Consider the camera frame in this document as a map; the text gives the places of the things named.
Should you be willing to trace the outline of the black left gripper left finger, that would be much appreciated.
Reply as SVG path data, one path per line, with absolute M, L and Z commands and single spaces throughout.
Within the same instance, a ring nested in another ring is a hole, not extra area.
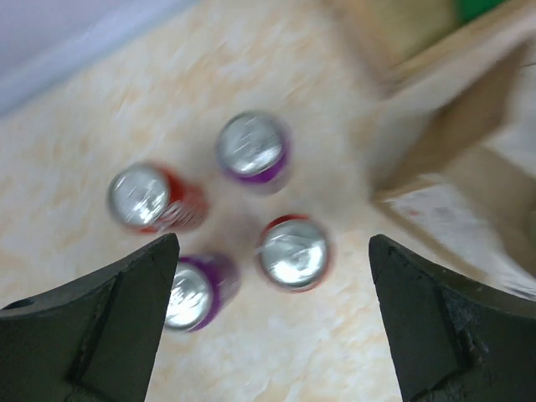
M 128 256 L 1 310 L 3 401 L 143 401 L 179 243 Z

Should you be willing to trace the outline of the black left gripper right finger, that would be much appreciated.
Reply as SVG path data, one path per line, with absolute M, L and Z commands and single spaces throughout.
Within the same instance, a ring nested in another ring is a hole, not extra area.
M 429 261 L 383 234 L 371 274 L 404 401 L 533 401 L 535 303 Z

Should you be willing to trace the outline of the purple soda can front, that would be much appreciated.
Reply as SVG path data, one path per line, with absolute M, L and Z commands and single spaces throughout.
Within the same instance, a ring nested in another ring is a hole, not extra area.
M 164 327 L 194 332 L 209 325 L 237 295 L 240 273 L 235 262 L 219 252 L 179 258 Z

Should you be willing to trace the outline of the purple soda can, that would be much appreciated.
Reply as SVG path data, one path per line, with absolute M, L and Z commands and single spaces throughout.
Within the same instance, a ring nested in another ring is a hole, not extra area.
M 215 144 L 222 173 L 259 193 L 277 193 L 291 168 L 290 127 L 266 111 L 243 111 L 220 130 Z
M 209 325 L 237 295 L 240 273 L 235 262 L 219 252 L 179 258 L 164 327 L 194 332 Z

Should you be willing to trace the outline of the red cola can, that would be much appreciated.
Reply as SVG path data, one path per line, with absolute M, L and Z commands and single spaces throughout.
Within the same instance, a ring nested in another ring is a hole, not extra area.
M 154 162 L 120 171 L 108 186 L 106 203 L 116 222 L 140 233 L 195 229 L 209 214 L 202 187 Z

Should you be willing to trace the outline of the red soda can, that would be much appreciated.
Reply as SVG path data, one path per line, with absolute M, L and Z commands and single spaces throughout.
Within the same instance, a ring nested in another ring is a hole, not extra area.
M 310 291 L 328 276 L 333 245 L 325 227 L 307 214 L 284 214 L 260 232 L 255 248 L 259 272 L 288 292 Z

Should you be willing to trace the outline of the brown canvas tote bag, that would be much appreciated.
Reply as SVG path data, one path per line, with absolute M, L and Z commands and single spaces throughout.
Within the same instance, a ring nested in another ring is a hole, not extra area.
M 374 204 L 458 271 L 535 297 L 535 179 L 490 149 L 527 46 L 443 106 L 374 193 Z

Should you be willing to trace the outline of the green tank top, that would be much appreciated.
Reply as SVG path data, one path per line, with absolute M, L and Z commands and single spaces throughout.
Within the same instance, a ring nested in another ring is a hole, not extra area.
M 467 24 L 504 2 L 505 0 L 454 0 L 453 4 L 459 22 Z

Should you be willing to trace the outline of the wooden clothes rack frame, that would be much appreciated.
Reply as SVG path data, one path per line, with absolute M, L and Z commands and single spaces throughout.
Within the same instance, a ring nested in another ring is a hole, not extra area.
M 533 1 L 505 1 L 467 24 L 457 19 L 453 1 L 326 1 L 324 6 L 385 95 L 415 84 L 509 29 L 522 35 L 535 29 Z

